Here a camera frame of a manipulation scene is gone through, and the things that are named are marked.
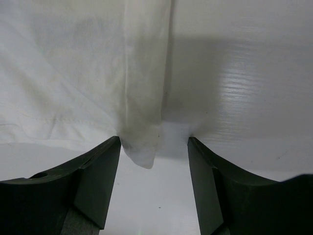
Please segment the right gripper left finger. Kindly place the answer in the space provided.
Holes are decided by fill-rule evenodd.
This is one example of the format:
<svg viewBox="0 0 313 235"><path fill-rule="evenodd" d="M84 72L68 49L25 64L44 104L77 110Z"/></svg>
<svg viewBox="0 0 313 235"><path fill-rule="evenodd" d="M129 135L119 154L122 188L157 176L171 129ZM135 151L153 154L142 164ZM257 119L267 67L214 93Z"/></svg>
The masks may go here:
<svg viewBox="0 0 313 235"><path fill-rule="evenodd" d="M1 234L99 234L107 219L120 149L120 138L114 136L30 178L1 181Z"/></svg>

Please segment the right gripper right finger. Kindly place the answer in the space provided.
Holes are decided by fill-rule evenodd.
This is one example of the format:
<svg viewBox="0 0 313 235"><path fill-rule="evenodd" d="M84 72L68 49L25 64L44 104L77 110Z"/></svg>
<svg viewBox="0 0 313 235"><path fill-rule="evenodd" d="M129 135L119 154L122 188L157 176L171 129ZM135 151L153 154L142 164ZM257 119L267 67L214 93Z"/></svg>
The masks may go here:
<svg viewBox="0 0 313 235"><path fill-rule="evenodd" d="M312 175L278 182L236 166L195 137L187 147L201 234L312 234Z"/></svg>

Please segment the white tank top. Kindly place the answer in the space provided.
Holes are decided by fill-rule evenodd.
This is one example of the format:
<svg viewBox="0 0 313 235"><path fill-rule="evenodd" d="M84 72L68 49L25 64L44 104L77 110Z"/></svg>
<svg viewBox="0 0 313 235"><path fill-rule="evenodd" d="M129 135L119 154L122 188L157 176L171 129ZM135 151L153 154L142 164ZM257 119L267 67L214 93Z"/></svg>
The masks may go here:
<svg viewBox="0 0 313 235"><path fill-rule="evenodd" d="M0 141L87 150L113 135L152 168L172 3L3 0Z"/></svg>

